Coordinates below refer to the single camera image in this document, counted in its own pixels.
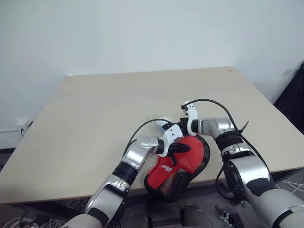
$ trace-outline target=floor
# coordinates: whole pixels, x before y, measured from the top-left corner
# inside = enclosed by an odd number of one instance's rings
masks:
[[[5,164],[9,155],[0,155],[0,170]],[[297,190],[294,183],[304,182],[304,169],[301,169],[297,173],[290,176],[287,180],[277,184],[279,188],[286,189],[301,199],[304,200],[304,188],[298,188]],[[60,203],[68,205],[72,208],[83,209],[81,207],[79,199],[62,200]],[[156,201],[152,196],[146,195],[145,192],[137,192],[135,195],[132,193],[130,198],[126,201],[127,208],[121,219],[120,226],[122,228],[135,228],[134,221],[138,218],[151,217],[153,227],[161,227],[165,225],[175,224],[181,226],[179,216],[180,210],[186,205],[197,205],[202,209],[210,219],[215,228],[227,227],[219,214],[215,210],[215,206],[218,205],[221,209],[224,209],[229,214],[238,213],[246,228],[264,228],[265,225],[260,218],[253,211],[249,203],[244,202],[241,205],[232,206],[228,200],[221,198],[214,189],[214,183],[201,183],[192,184],[189,186],[189,190],[186,191],[182,199],[175,203],[163,203]],[[23,216],[25,211],[9,205],[0,205],[0,228],[19,227],[20,217]],[[35,213],[28,213],[25,218],[35,219]],[[45,228],[58,228],[63,222],[53,219],[48,220]]]

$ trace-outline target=white wall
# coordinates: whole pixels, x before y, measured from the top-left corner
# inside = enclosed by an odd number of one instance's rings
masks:
[[[65,75],[230,65],[274,102],[304,58],[303,14],[303,0],[2,0],[0,129],[35,119]]]

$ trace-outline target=red object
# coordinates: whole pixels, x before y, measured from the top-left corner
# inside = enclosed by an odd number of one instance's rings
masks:
[[[178,143],[187,144],[191,150],[184,153],[174,153],[177,161],[176,166],[173,166],[171,157],[158,157],[155,166],[148,172],[148,184],[151,188],[157,189],[179,169],[193,174],[201,165],[204,157],[204,146],[197,137],[185,136]]]

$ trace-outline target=table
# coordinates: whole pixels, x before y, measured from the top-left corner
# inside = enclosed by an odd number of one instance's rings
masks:
[[[67,76],[0,173],[0,203],[92,195],[118,164],[136,128],[162,116],[178,121],[186,100],[222,103],[271,171],[304,166],[304,137],[238,71],[231,67]],[[221,117],[214,104],[196,103],[199,117]],[[139,134],[160,136],[153,124]],[[207,168],[193,182],[215,179],[221,165],[214,141]],[[132,189],[154,165],[150,157]]]

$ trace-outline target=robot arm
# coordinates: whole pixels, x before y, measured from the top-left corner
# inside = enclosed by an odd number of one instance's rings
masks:
[[[215,140],[223,160],[226,182],[236,198],[251,203],[261,219],[271,228],[302,227],[304,203],[294,194],[278,189],[271,174],[254,150],[239,136],[228,118],[194,119],[192,104],[188,114],[190,133],[210,135]]]
[[[64,227],[71,228],[114,228],[118,224],[125,208],[124,198],[131,189],[138,172],[143,167],[148,155],[166,156],[169,146],[183,137],[178,125],[172,125],[158,139],[140,136],[131,144],[100,188],[88,202],[85,214],[68,221]]]

